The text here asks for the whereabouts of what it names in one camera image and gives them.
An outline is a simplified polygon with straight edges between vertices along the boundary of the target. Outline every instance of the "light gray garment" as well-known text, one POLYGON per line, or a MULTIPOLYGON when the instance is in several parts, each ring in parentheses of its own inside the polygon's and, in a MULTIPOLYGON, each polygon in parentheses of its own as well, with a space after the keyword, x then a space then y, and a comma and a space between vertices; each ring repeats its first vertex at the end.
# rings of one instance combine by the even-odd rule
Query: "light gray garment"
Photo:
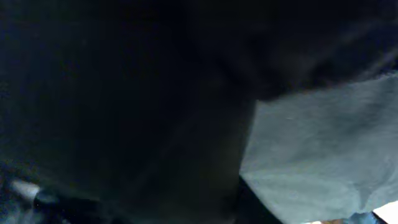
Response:
POLYGON ((398 78, 259 103, 241 175, 284 223, 398 200, 398 78))

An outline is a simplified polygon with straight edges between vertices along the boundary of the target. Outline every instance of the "gray fabric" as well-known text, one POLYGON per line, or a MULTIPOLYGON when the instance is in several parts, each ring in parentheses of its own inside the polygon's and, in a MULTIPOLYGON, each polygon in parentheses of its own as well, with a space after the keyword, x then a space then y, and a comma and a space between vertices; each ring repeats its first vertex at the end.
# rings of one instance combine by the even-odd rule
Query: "gray fabric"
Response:
POLYGON ((398 200, 398 78, 259 103, 241 175, 285 223, 398 200))

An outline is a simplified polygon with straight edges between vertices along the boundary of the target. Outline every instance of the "gray cloth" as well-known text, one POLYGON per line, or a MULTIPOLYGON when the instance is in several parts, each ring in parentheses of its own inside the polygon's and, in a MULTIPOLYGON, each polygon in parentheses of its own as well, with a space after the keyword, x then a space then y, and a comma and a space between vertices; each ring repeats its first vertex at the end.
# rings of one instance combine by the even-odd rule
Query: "gray cloth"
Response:
POLYGON ((241 175, 284 223, 398 200, 398 78, 259 103, 241 175))

